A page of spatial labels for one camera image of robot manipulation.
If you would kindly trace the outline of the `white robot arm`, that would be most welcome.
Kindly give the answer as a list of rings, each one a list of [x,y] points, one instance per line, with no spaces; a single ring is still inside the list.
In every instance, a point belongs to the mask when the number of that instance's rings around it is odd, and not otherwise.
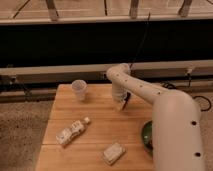
[[[115,101],[131,92],[153,106],[154,171],[206,171],[201,109],[189,94],[132,77],[126,63],[110,67],[106,75]]]

